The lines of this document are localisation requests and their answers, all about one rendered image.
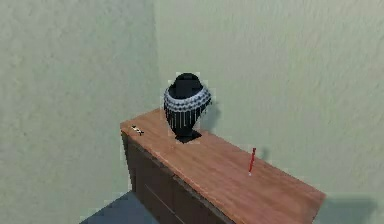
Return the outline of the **red pen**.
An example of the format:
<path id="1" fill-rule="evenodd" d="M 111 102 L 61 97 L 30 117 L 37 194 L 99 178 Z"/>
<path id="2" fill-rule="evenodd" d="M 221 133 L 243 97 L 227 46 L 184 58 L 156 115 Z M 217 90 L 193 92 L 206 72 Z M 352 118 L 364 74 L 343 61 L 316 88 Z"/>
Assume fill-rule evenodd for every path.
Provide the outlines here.
<path id="1" fill-rule="evenodd" d="M 255 157 L 256 157 L 256 147 L 252 148 L 252 153 L 251 153 L 251 159 L 249 162 L 249 168 L 248 168 L 248 175 L 252 176 L 252 169 L 255 163 Z"/>

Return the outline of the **brown wooden chest of drawers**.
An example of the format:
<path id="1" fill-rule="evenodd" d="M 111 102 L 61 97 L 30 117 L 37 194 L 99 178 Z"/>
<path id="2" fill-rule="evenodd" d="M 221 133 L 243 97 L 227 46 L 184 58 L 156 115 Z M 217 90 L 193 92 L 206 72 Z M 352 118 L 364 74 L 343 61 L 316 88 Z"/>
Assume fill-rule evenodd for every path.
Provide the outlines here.
<path id="1" fill-rule="evenodd" d="M 132 192 L 159 224 L 312 224 L 325 199 L 259 158 L 249 176 L 251 154 L 207 131 L 177 141 L 161 109 L 120 128 Z"/>

